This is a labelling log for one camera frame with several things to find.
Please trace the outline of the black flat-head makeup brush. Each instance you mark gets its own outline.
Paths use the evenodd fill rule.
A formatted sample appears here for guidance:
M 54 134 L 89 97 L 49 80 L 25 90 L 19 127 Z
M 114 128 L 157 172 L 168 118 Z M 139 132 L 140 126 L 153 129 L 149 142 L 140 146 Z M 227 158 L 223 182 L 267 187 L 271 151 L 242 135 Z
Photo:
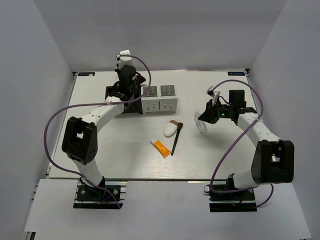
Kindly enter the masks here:
M 180 135 L 180 132 L 181 132 L 181 129 L 183 128 L 183 126 L 184 126 L 184 124 L 182 122 L 179 122 L 177 124 L 177 131 L 176 131 L 175 139 L 174 139 L 172 150 L 171 150 L 171 156 L 174 155 L 174 152 L 175 152 L 175 149 L 176 149 L 176 146 L 178 143 L 179 135 Z

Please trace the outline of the white oval makeup sponge case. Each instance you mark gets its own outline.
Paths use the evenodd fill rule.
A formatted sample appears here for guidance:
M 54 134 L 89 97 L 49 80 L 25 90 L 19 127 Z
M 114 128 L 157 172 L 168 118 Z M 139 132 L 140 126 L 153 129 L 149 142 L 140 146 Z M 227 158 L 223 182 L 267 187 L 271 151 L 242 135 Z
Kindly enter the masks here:
M 178 122 L 176 120 L 170 120 L 164 127 L 163 134 L 166 138 L 172 137 L 178 129 Z

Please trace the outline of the orange cream tube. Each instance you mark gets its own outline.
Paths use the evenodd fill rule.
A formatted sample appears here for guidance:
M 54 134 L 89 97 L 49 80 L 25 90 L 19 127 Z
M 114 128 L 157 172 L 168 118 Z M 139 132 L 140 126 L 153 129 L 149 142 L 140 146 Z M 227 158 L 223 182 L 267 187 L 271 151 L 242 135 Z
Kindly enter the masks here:
M 155 147 L 155 149 L 162 155 L 162 157 L 165 159 L 171 154 L 171 151 L 163 145 L 163 143 L 159 140 L 151 140 L 151 145 Z

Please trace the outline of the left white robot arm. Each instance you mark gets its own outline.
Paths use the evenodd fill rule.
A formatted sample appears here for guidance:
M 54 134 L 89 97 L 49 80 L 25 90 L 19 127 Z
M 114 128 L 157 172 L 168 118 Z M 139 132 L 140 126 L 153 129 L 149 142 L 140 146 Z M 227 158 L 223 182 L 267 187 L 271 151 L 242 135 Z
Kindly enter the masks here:
M 105 196 L 105 179 L 95 160 L 98 152 L 98 133 L 113 118 L 129 109 L 141 95 L 145 78 L 132 65 L 117 68 L 118 81 L 111 87 L 104 105 L 82 117 L 70 117 L 62 141 L 62 151 L 74 162 L 88 193 L 99 200 Z

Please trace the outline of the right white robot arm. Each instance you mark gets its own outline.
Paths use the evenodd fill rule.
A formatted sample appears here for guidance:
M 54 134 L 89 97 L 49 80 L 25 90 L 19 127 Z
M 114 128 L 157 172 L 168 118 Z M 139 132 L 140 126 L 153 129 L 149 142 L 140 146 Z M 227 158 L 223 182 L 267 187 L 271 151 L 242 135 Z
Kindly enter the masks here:
M 290 140 L 282 140 L 273 134 L 259 118 L 253 107 L 245 101 L 245 91 L 230 90 L 229 101 L 220 102 L 220 90 L 208 89 L 211 100 L 199 120 L 215 124 L 219 119 L 230 119 L 248 136 L 255 152 L 251 166 L 241 173 L 232 173 L 225 187 L 226 195 L 236 200 L 244 189 L 266 184 L 290 183 L 294 178 L 295 146 Z

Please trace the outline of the clear plastic bottle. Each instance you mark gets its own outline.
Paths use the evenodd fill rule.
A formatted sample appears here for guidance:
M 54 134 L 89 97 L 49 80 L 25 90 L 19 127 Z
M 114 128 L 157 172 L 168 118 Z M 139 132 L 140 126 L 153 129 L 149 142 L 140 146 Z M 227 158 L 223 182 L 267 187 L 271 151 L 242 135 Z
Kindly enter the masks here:
M 200 112 L 195 111 L 194 112 L 194 122 L 197 126 L 197 129 L 200 134 L 206 134 L 208 132 L 208 128 L 206 126 L 206 123 L 204 121 L 199 120 Z

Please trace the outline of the white organizer box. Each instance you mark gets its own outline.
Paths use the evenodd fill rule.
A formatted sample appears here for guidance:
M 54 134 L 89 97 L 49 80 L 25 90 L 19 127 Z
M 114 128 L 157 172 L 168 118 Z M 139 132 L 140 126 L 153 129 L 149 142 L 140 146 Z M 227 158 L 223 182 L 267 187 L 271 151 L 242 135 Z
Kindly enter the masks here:
M 142 86 L 142 113 L 176 113 L 178 97 L 174 85 Z

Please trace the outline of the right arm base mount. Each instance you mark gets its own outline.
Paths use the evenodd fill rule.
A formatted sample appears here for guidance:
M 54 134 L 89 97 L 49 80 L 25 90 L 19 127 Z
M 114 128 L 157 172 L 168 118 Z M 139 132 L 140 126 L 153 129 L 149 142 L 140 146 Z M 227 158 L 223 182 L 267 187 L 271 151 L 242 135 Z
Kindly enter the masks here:
M 210 185 L 204 186 L 203 191 L 209 195 L 209 210 L 211 213 L 256 212 L 256 198 L 253 190 L 235 193 L 215 193 Z

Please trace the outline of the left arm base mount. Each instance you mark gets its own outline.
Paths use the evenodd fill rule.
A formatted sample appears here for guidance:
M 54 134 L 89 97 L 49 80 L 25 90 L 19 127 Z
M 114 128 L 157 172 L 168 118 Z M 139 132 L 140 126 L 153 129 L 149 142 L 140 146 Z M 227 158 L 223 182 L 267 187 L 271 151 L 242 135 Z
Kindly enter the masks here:
M 87 186 L 82 180 L 78 180 L 76 193 L 73 201 L 74 209 L 95 209 L 95 210 L 119 210 L 126 197 L 127 182 L 123 181 L 105 181 L 99 185 L 110 191 L 115 197 L 114 201 L 110 193 Z

